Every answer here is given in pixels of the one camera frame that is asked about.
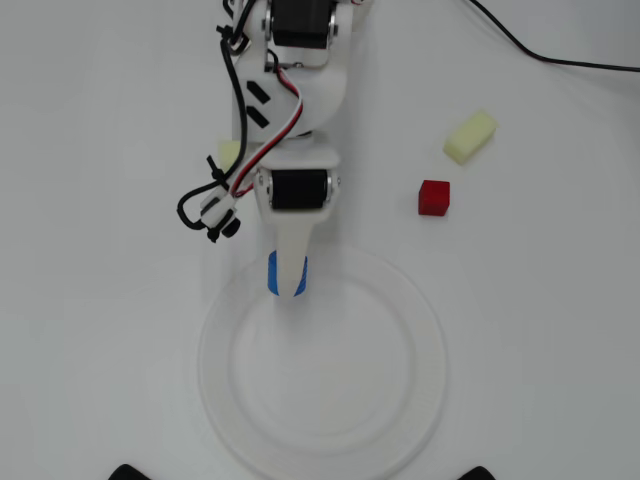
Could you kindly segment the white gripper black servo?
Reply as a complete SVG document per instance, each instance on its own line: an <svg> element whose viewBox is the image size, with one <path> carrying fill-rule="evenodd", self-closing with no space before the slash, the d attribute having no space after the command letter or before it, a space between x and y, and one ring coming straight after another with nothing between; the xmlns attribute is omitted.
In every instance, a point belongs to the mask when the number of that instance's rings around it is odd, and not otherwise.
<svg viewBox="0 0 640 480"><path fill-rule="evenodd" d="M340 156L333 148L275 148L255 166L253 185L264 223L276 226L278 296L306 288L312 224L325 221L337 201Z"/></svg>

